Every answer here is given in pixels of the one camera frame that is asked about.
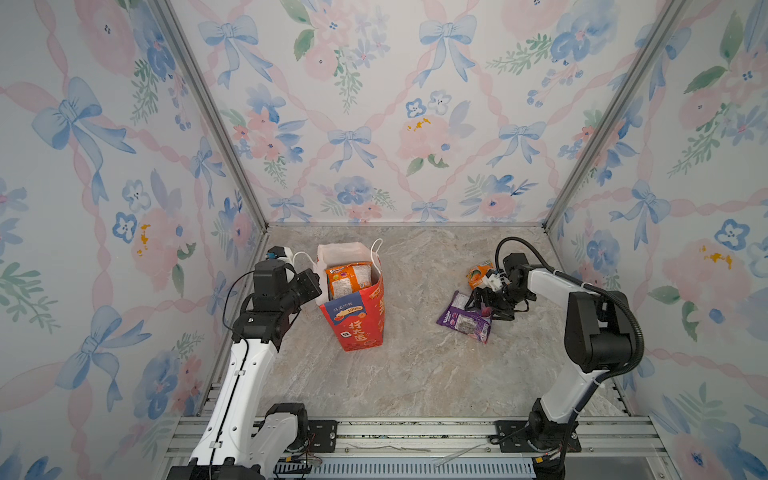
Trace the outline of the purple snack bag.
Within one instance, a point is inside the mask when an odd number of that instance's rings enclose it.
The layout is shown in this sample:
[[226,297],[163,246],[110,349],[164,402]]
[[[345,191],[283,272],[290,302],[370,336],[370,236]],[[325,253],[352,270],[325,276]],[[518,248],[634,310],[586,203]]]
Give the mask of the purple snack bag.
[[455,332],[467,335],[483,344],[488,342],[492,321],[483,317],[479,311],[465,308],[469,296],[455,291],[448,307],[439,316],[436,324]]

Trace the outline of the red paper gift bag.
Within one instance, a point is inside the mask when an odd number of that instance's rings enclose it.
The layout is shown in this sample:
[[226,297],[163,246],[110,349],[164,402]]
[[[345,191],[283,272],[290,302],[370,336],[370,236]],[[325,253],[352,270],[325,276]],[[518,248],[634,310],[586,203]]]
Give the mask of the red paper gift bag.
[[[379,249],[383,240],[320,245],[312,260],[319,275],[321,295],[316,299],[323,316],[346,352],[374,348],[384,343],[384,278]],[[331,300],[325,270],[354,262],[372,263],[372,285],[351,295]]]

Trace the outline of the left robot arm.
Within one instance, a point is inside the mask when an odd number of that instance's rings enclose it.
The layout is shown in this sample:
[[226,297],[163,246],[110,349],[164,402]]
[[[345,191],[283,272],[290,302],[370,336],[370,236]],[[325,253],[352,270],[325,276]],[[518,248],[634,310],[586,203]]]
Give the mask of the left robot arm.
[[282,458],[307,448],[309,421],[302,403],[275,404],[256,424],[284,337],[302,307],[322,293],[319,276],[311,268],[296,270],[294,257],[287,247],[273,247],[248,272],[253,290],[228,326],[230,358],[213,413],[190,459],[171,467],[169,479],[273,479]]

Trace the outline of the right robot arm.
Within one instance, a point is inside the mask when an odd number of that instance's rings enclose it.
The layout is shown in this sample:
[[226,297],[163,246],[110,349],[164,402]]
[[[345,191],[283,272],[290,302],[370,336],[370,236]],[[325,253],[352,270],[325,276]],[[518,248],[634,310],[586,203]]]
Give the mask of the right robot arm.
[[511,321],[543,297],[565,312],[563,345],[568,358],[550,390],[538,398],[528,419],[490,439],[503,449],[567,450],[578,417],[607,379],[633,369],[640,361],[637,322],[618,292],[572,278],[551,266],[534,265],[523,253],[502,264],[476,266],[468,273],[471,287],[465,309],[487,311],[492,320]]

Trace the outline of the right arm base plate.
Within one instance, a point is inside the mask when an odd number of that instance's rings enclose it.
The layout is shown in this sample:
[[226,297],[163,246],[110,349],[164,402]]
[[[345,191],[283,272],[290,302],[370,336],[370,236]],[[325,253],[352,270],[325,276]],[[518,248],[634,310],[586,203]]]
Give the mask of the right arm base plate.
[[548,454],[562,447],[567,424],[545,422],[539,428],[527,420],[497,420],[494,427],[495,433],[488,440],[502,453]]

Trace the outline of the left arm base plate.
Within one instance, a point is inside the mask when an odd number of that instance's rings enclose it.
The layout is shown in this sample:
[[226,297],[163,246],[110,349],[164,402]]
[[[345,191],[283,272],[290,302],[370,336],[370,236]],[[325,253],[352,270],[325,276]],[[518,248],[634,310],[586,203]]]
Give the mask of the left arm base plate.
[[339,422],[336,420],[300,420],[295,440],[285,453],[334,453],[336,450]]

